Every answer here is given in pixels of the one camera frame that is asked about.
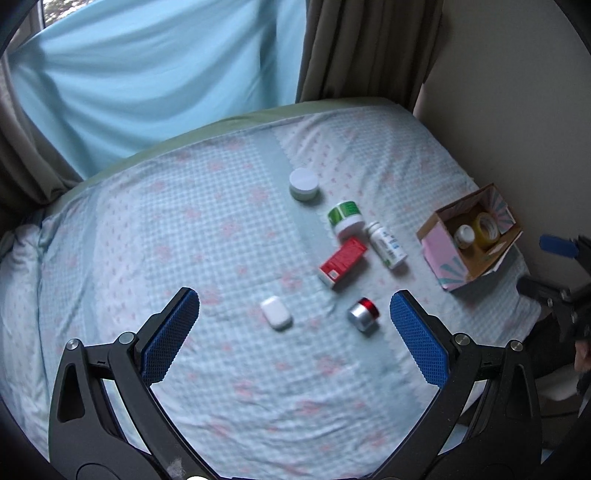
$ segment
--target blue gripper pad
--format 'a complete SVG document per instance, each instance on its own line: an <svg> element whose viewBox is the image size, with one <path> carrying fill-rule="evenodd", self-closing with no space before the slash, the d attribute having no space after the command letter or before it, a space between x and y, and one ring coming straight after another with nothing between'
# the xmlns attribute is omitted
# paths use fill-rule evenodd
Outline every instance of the blue gripper pad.
<svg viewBox="0 0 591 480"><path fill-rule="evenodd" d="M199 297L195 291L187 289L142 350L141 375L147 385L164 379L198 315Z"/></svg>
<svg viewBox="0 0 591 480"><path fill-rule="evenodd" d="M449 353L426 323L432 322L433 319L441 323L439 319L429 317L406 290L392 295L390 318L427 383L443 388L449 377ZM449 340L451 334L443 324L441 327L444 329L443 335L449 335L442 340Z"/></svg>
<svg viewBox="0 0 591 480"><path fill-rule="evenodd" d="M540 237L540 248L544 252L561 255L562 257L577 258L579 256L577 244L559 236L542 235Z"/></svg>

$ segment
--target white round container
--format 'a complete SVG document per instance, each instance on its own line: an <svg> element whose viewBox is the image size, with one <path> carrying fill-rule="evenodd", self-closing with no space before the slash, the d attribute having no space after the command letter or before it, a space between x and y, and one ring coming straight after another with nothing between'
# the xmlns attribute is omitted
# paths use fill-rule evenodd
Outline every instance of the white round container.
<svg viewBox="0 0 591 480"><path fill-rule="evenodd" d="M470 225L460 225L454 233L453 239L456 241L457 247L464 250L474 243L476 235Z"/></svg>
<svg viewBox="0 0 591 480"><path fill-rule="evenodd" d="M368 234L369 243L390 270L406 260L406 252L398 243L398 239L387 232L381 223L371 222L365 231Z"/></svg>
<svg viewBox="0 0 591 480"><path fill-rule="evenodd" d="M335 205L328 214L329 222L339 240L363 230L365 220L357 204L351 200Z"/></svg>
<svg viewBox="0 0 591 480"><path fill-rule="evenodd" d="M290 193L296 200L307 202L313 199L319 186L316 173L308 168L297 168L290 174Z"/></svg>

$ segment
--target metal can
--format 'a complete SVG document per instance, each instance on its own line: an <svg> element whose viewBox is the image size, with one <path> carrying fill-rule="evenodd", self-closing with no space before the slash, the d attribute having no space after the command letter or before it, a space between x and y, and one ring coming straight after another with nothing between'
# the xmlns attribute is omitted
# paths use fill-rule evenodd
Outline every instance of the metal can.
<svg viewBox="0 0 591 480"><path fill-rule="evenodd" d="M371 300L365 297L359 300L347 312L347 318L360 332L365 332L370 328L378 317L378 308Z"/></svg>

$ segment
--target red box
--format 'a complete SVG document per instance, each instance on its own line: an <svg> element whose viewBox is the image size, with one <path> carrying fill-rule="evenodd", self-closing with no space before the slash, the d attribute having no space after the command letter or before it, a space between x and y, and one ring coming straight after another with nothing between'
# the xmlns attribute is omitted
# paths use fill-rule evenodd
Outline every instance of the red box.
<svg viewBox="0 0 591 480"><path fill-rule="evenodd" d="M318 273L320 279L330 288L334 287L366 251L367 247L352 236L332 257L320 266Z"/></svg>

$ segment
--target wall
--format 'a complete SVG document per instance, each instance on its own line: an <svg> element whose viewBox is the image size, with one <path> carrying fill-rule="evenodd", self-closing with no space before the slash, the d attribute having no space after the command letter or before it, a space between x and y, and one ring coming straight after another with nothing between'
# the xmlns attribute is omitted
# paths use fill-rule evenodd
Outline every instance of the wall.
<svg viewBox="0 0 591 480"><path fill-rule="evenodd" d="M571 286L538 237L591 236L591 55L553 0L445 0L443 45L415 115L524 227L530 270Z"/></svg>

